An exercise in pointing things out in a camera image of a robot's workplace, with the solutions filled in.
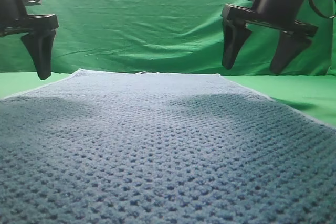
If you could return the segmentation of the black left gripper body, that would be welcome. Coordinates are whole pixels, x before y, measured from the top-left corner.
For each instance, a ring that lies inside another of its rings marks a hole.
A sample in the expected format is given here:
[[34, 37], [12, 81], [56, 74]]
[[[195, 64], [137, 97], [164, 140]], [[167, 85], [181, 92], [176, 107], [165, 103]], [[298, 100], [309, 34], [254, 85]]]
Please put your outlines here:
[[1, 36], [55, 30], [59, 27], [55, 14], [29, 14], [23, 0], [1, 0]]

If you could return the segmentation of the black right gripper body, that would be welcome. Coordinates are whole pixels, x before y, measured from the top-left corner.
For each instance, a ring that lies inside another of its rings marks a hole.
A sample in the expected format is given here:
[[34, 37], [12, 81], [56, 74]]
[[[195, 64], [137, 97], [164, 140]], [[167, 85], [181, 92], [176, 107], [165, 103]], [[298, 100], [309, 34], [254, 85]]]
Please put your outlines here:
[[304, 0], [253, 0], [251, 7], [225, 4], [221, 17], [226, 20], [244, 20], [246, 23], [266, 26], [289, 33], [313, 37], [318, 28], [296, 20]]

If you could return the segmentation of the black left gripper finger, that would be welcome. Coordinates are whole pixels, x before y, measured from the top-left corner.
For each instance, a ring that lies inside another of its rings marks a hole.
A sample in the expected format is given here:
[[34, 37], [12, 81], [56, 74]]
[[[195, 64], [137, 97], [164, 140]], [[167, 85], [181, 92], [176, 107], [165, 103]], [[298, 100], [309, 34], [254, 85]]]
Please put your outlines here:
[[40, 80], [51, 75], [51, 52], [56, 31], [33, 31], [21, 37], [21, 41], [29, 52]]

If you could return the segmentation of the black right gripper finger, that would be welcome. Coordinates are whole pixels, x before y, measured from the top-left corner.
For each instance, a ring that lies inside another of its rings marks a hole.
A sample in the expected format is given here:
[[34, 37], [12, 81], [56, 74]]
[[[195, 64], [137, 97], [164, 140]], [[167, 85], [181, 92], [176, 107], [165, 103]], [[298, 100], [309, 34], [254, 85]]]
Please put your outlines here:
[[230, 70], [235, 63], [242, 46], [249, 38], [252, 31], [246, 27], [246, 22], [244, 20], [224, 19], [222, 25], [224, 36], [222, 65], [227, 70]]
[[311, 40], [306, 35], [282, 31], [269, 70], [275, 75], [281, 74], [310, 45]]

